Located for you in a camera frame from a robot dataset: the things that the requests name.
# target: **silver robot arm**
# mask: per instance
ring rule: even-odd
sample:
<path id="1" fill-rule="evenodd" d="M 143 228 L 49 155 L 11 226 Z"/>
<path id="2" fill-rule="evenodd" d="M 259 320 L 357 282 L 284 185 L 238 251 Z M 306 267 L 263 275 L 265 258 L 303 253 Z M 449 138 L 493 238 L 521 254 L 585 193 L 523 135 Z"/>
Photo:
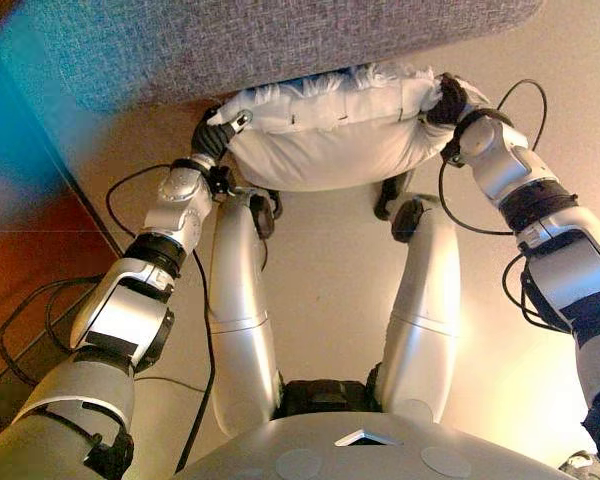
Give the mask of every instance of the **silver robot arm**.
<path id="1" fill-rule="evenodd" d="M 573 335 L 589 407 L 583 425 L 600 457 L 600 221 L 498 111 L 465 108 L 446 154 L 472 168 L 513 230 L 526 258 L 522 287 L 541 318 Z"/>
<path id="2" fill-rule="evenodd" d="M 248 121 L 243 114 L 215 127 L 205 140 L 214 148 L 173 162 L 143 229 L 76 317 L 74 353 L 0 434 L 0 478 L 122 477 L 133 457 L 133 376 L 160 358 L 174 281 L 222 183 L 215 160 Z"/>

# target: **couch cushion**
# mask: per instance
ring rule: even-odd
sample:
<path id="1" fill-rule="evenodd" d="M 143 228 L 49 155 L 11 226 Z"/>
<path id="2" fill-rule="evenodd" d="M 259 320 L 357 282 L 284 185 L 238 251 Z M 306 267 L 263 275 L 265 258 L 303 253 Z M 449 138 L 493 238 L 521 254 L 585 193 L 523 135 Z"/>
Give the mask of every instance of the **couch cushion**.
<path id="1" fill-rule="evenodd" d="M 48 0 L 37 34 L 84 107 L 179 103 L 500 32 L 541 0 Z"/>

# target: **wire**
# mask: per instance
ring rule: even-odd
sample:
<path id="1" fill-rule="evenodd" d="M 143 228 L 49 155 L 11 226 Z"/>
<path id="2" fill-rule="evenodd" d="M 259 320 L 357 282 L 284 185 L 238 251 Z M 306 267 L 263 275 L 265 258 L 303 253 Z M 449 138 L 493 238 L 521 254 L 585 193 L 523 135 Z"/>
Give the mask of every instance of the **wire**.
<path id="1" fill-rule="evenodd" d="M 61 351 L 63 351 L 66 354 L 70 354 L 71 353 L 71 349 L 69 347 L 66 347 L 58 338 L 58 336 L 56 335 L 56 332 L 53 331 L 53 321 L 51 318 L 51 313 L 53 310 L 53 305 L 56 301 L 56 299 L 60 296 L 60 294 L 67 288 L 69 287 L 69 285 L 61 285 L 59 286 L 55 292 L 53 292 L 51 294 L 51 297 L 49 298 L 49 301 L 47 302 L 47 306 L 45 307 L 45 312 L 44 312 L 44 329 L 47 332 L 47 335 L 49 336 L 49 339 L 51 340 L 51 342 Z"/>
<path id="2" fill-rule="evenodd" d="M 520 309 L 520 311 L 522 312 L 522 317 L 527 322 L 529 322 L 534 327 L 544 328 L 545 330 L 549 330 L 551 332 L 567 333 L 562 330 L 558 330 L 557 328 L 552 327 L 551 325 L 547 325 L 546 323 L 540 323 L 540 322 L 535 322 L 535 321 L 531 320 L 531 318 L 527 314 L 528 310 L 527 310 L 527 305 L 526 305 L 526 298 L 527 298 L 527 295 L 525 294 L 525 291 L 523 288 L 520 292 L 520 305 L 522 305 L 522 308 Z"/>
<path id="3" fill-rule="evenodd" d="M 509 300 L 511 300 L 511 303 L 513 303 L 516 307 L 518 307 L 519 309 L 525 309 L 526 313 L 529 315 L 532 315 L 534 317 L 540 317 L 540 315 L 538 314 L 538 312 L 534 312 L 533 310 L 529 310 L 528 308 L 525 308 L 522 306 L 522 304 L 516 300 L 516 298 L 511 294 L 511 292 L 509 291 L 509 286 L 507 285 L 507 277 L 509 276 L 509 272 L 511 271 L 511 268 L 518 263 L 518 261 L 524 257 L 524 255 L 521 253 L 519 255 L 516 255 L 513 260 L 511 260 L 507 266 L 504 268 L 503 272 L 502 272 L 502 290 L 504 291 L 504 294 L 507 296 L 507 298 Z"/>
<path id="4" fill-rule="evenodd" d="M 529 317 L 529 315 L 532 315 L 534 317 L 539 317 L 542 319 L 542 317 L 540 316 L 540 314 L 538 312 L 534 312 L 533 310 L 529 310 L 527 308 L 527 295 L 526 292 L 524 290 L 524 285 L 521 286 L 521 290 L 520 290 L 520 301 L 516 300 L 514 298 L 514 296 L 511 294 L 511 292 L 509 291 L 509 287 L 507 286 L 507 277 L 509 276 L 509 272 L 511 271 L 511 268 L 522 258 L 524 257 L 524 255 L 522 253 L 516 255 L 505 267 L 504 271 L 502 272 L 502 290 L 504 290 L 505 295 L 507 296 L 507 298 L 509 300 L 511 300 L 511 303 L 513 303 L 516 307 L 518 307 L 520 309 L 520 312 L 522 313 L 522 317 L 531 325 L 533 325 L 534 327 L 539 327 L 539 328 L 544 328 L 545 330 L 550 330 L 552 332 L 560 332 L 560 333 L 569 333 L 569 332 L 565 332 L 564 330 L 560 330 L 558 328 L 552 327 L 551 325 L 547 325 L 545 323 L 540 323 L 540 322 L 536 322 L 534 320 L 531 319 L 531 317 Z"/>
<path id="5" fill-rule="evenodd" d="M 198 257 L 196 251 L 193 251 L 193 258 L 196 260 L 196 264 L 198 265 L 198 270 L 200 270 L 200 277 L 202 277 L 202 289 L 204 293 L 204 324 L 207 333 L 207 349 L 209 351 L 209 379 L 207 380 L 207 388 L 205 388 L 204 395 L 202 396 L 202 401 L 200 402 L 200 406 L 198 407 L 198 413 L 196 413 L 196 418 L 193 421 L 193 425 L 191 426 L 191 431 L 189 432 L 189 437 L 182 449 L 182 453 L 180 454 L 180 460 L 178 460 L 178 466 L 176 467 L 176 473 L 182 470 L 187 464 L 187 459 L 189 458 L 189 454 L 191 453 L 191 447 L 193 446 L 193 442 L 195 441 L 198 431 L 200 430 L 200 425 L 202 424 L 202 417 L 204 416 L 204 412 L 207 409 L 207 403 L 209 402 L 209 396 L 211 395 L 211 388 L 213 387 L 213 380 L 216 376 L 216 361 L 213 355 L 213 344 L 211 342 L 211 325 L 209 323 L 209 292 L 207 289 L 207 276 L 204 273 L 204 268 L 202 266 L 202 262 Z"/>
<path id="6" fill-rule="evenodd" d="M 164 167 L 170 167 L 170 165 L 158 164 L 158 165 L 153 165 L 152 167 L 143 168 L 142 170 L 138 170 L 137 172 L 132 173 L 131 175 L 127 175 L 126 177 L 117 181 L 107 191 L 107 194 L 105 196 L 105 203 L 106 203 L 107 211 L 109 212 L 109 215 L 111 216 L 113 221 L 116 223 L 116 225 L 118 225 L 118 227 L 120 227 L 120 229 L 123 232 L 125 232 L 127 235 L 129 235 L 132 238 L 135 237 L 134 233 L 129 228 L 127 228 L 113 212 L 113 208 L 111 207 L 111 195 L 117 188 L 119 188 L 121 185 L 128 182 L 129 180 L 131 180 L 139 175 L 142 175 L 144 173 L 147 173 L 151 170 L 155 170 L 157 168 L 164 168 Z M 200 271 L 200 277 L 202 279 L 202 291 L 204 294 L 204 324 L 205 324 L 205 330 L 206 330 L 206 336 L 207 336 L 207 350 L 209 352 L 209 377 L 207 379 L 207 386 L 204 389 L 202 401 L 200 402 L 200 406 L 198 407 L 198 412 L 196 413 L 196 417 L 193 421 L 193 425 L 191 426 L 191 430 L 189 432 L 189 437 L 187 438 L 184 448 L 182 449 L 180 459 L 178 460 L 178 466 L 176 467 L 176 473 L 179 472 L 180 470 L 182 470 L 185 467 L 185 465 L 187 464 L 187 459 L 189 458 L 189 454 L 191 453 L 191 448 L 193 447 L 193 443 L 195 442 L 195 439 L 198 436 L 198 432 L 200 430 L 200 425 L 202 424 L 202 418 L 204 417 L 204 413 L 207 409 L 207 404 L 209 403 L 209 397 L 211 396 L 211 389 L 213 387 L 213 381 L 214 381 L 215 375 L 216 375 L 216 362 L 215 362 L 215 357 L 213 355 L 213 344 L 211 341 L 211 324 L 209 322 L 209 289 L 207 286 L 207 275 L 204 271 L 202 261 L 200 260 L 200 257 L 198 256 L 198 252 L 196 252 L 195 250 L 193 250 L 193 258 L 196 261 L 198 270 Z M 173 381 L 174 383 L 180 383 L 177 380 L 172 380 L 172 379 L 165 379 L 165 380 Z"/>
<path id="7" fill-rule="evenodd" d="M 169 168 L 170 166 L 171 165 L 169 165 L 168 163 L 159 163 L 157 165 L 152 165 L 151 167 L 143 168 L 142 170 L 138 170 L 137 172 L 134 172 L 131 175 L 127 175 L 126 177 L 118 180 L 116 183 L 114 183 L 111 186 L 111 188 L 109 188 L 109 190 L 107 190 L 107 194 L 104 197 L 104 202 L 107 207 L 107 212 L 109 213 L 109 216 L 115 222 L 115 224 L 118 227 L 120 227 L 120 229 L 123 232 L 125 232 L 127 235 L 129 235 L 131 238 L 134 238 L 135 234 L 130 229 L 128 229 L 126 226 L 124 226 L 124 224 L 120 221 L 120 219 L 113 212 L 113 208 L 111 207 L 111 195 L 113 195 L 113 192 L 115 192 L 119 187 L 121 187 L 123 184 L 125 184 L 129 180 L 139 177 L 140 175 L 143 175 L 152 170 L 156 170 L 158 168 Z"/>
<path id="8" fill-rule="evenodd" d="M 442 209 L 445 211 L 445 213 L 449 216 L 449 218 L 451 220 L 453 220 L 455 223 L 457 223 L 461 227 L 466 228 L 467 230 L 471 230 L 472 232 L 475 232 L 475 233 L 482 233 L 484 235 L 498 235 L 498 236 L 514 235 L 514 233 L 512 231 L 500 232 L 497 230 L 485 230 L 483 228 L 473 227 L 473 226 L 463 222 L 462 220 L 458 219 L 458 217 L 456 217 L 453 214 L 453 212 L 451 212 L 451 210 L 447 206 L 447 202 L 444 198 L 444 171 L 446 168 L 447 168 L 447 161 L 443 159 L 442 165 L 440 166 L 440 172 L 438 173 L 438 197 L 440 197 L 440 205 L 442 206 Z"/>
<path id="9" fill-rule="evenodd" d="M 162 380 L 164 382 L 175 383 L 176 385 L 180 385 L 181 387 L 187 388 L 194 392 L 204 393 L 204 390 L 202 390 L 201 388 L 192 387 L 191 385 L 181 382 L 180 380 L 175 380 L 175 379 L 169 378 L 169 377 L 140 377 L 140 378 L 134 379 L 133 381 L 139 382 L 141 380 Z"/>
<path id="10" fill-rule="evenodd" d="M 269 246 L 264 238 L 262 239 L 262 246 L 264 247 L 264 260 L 262 261 L 260 271 L 264 272 L 264 269 L 267 268 L 267 262 L 269 261 Z"/>
<path id="11" fill-rule="evenodd" d="M 542 85 L 540 85 L 539 82 L 532 78 L 525 78 L 520 80 L 513 87 L 511 87 L 507 91 L 507 93 L 504 94 L 504 97 L 502 97 L 502 100 L 500 100 L 497 109 L 500 110 L 509 98 L 509 96 L 515 91 L 515 89 L 518 88 L 520 85 L 524 84 L 533 85 L 534 87 L 536 87 L 538 89 L 538 92 L 540 92 L 540 96 L 542 97 L 542 121 L 540 122 L 540 128 L 538 129 L 536 140 L 535 142 L 533 142 L 533 147 L 531 147 L 531 150 L 535 151 L 535 149 L 538 147 L 538 143 L 540 142 L 540 138 L 542 138 L 542 133 L 544 132 L 544 125 L 547 122 L 547 114 L 549 113 L 549 102 L 547 101 L 547 93 L 544 91 L 544 88 L 542 88 Z"/>
<path id="12" fill-rule="evenodd" d="M 33 302 L 38 295 L 46 292 L 47 290 L 51 290 L 53 288 L 58 288 L 64 285 L 77 285 L 81 283 L 97 283 L 102 279 L 103 275 L 96 275 L 92 277 L 82 277 L 82 278 L 69 278 L 65 280 L 56 280 L 54 282 L 47 283 L 36 288 L 33 292 L 31 292 L 21 303 L 16 307 L 16 309 L 9 315 L 2 325 L 0 325 L 0 356 L 7 364 L 7 367 L 24 383 L 31 387 L 35 387 L 38 382 L 27 375 L 16 363 L 16 361 L 11 357 L 7 347 L 5 345 L 4 336 L 9 328 L 9 325 L 13 323 L 13 321 L 18 318 L 18 316 L 24 311 L 31 302 Z"/>

